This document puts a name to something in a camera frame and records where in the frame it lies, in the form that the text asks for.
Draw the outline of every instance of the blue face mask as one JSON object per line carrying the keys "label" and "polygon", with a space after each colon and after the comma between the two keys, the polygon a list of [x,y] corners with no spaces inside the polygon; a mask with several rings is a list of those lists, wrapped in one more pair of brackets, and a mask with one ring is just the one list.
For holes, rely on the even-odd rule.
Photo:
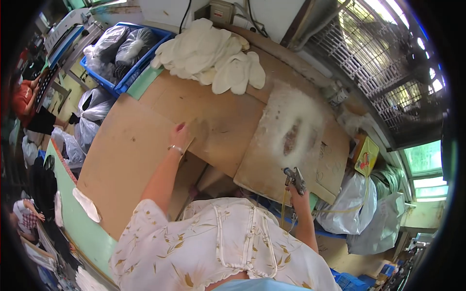
{"label": "blue face mask", "polygon": [[262,291],[262,290],[284,290],[284,291],[309,291],[307,288],[298,287],[285,282],[275,281],[271,278],[231,280],[212,291]]}

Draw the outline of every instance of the hand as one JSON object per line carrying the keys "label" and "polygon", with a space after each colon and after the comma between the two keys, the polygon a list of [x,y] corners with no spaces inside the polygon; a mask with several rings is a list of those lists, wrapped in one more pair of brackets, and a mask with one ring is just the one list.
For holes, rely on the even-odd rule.
{"label": "hand", "polygon": [[298,194],[298,191],[292,184],[287,186],[286,190],[290,191],[291,193],[290,202],[291,202],[291,205],[294,206],[298,217],[301,217],[301,218],[303,218],[304,216],[311,217],[311,206],[309,203],[309,191],[306,190],[306,192],[304,192],[304,195],[301,196]]}
{"label": "hand", "polygon": [[177,124],[170,133],[170,145],[185,149],[189,142],[189,129],[185,123]]}
{"label": "hand", "polygon": [[40,219],[42,222],[45,221],[45,216],[42,213],[36,212],[35,215],[37,216],[38,219]]}

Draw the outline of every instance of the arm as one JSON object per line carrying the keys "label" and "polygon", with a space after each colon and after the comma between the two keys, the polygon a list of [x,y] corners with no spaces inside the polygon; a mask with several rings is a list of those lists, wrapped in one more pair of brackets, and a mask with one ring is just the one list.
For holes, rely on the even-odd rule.
{"label": "arm", "polygon": [[24,207],[31,210],[32,213],[34,213],[34,215],[36,215],[40,220],[45,221],[45,216],[42,213],[37,212],[34,205],[31,202],[29,202],[29,200],[24,199],[23,204],[24,204]]}
{"label": "arm", "polygon": [[287,190],[291,192],[291,204],[294,206],[299,220],[296,226],[296,238],[307,244],[318,254],[319,249],[317,248],[317,241],[315,239],[314,220],[312,219],[309,204],[309,192],[306,191],[301,196],[293,185],[289,185]]}
{"label": "arm", "polygon": [[22,236],[23,238],[27,239],[28,241],[31,241],[31,242],[35,241],[35,236],[32,234],[24,233],[21,230],[18,230],[18,234]]}
{"label": "arm", "polygon": [[[175,145],[182,149],[189,142],[188,128],[182,123],[177,125],[170,134],[170,145]],[[167,214],[168,204],[170,203],[175,176],[178,170],[181,153],[177,149],[168,150],[167,155],[157,166],[152,174],[149,183],[141,195],[141,200],[153,200],[160,209]]]}
{"label": "arm", "polygon": [[34,89],[31,100],[29,100],[29,103],[24,108],[23,115],[29,115],[31,113],[31,110],[34,108],[34,101],[35,101],[38,93],[39,93],[39,86],[37,86]]}

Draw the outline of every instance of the metal grate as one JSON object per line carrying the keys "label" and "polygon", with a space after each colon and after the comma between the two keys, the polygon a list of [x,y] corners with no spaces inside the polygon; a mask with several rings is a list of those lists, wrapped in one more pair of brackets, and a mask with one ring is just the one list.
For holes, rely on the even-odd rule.
{"label": "metal grate", "polygon": [[357,83],[395,139],[441,122],[445,82],[434,52],[394,0],[351,1],[309,43]]}

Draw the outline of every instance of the white floral blouse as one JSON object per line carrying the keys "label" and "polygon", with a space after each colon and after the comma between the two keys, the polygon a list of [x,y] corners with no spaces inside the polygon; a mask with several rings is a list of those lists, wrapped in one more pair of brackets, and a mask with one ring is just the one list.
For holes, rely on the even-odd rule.
{"label": "white floral blouse", "polygon": [[110,259],[121,290],[201,290],[241,271],[317,291],[339,290],[324,259],[246,198],[194,201],[168,222],[149,199]]}

